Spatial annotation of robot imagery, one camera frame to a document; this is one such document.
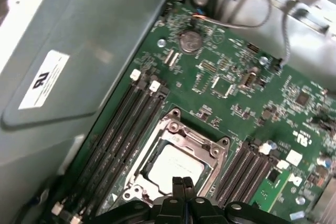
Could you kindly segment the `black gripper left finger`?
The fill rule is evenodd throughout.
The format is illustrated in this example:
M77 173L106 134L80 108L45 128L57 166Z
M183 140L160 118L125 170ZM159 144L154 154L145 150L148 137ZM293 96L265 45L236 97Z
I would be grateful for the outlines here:
M183 223L184 180L172 179L173 195L160 197L153 207L140 200L130 201L96 217L96 223Z

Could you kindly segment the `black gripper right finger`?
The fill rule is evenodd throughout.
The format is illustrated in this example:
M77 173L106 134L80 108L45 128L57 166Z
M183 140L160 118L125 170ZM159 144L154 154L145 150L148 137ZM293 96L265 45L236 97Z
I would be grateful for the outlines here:
M183 178L186 209L193 223L262 223L262 210L233 201L225 208L213 205L208 199L197 197L193 181Z

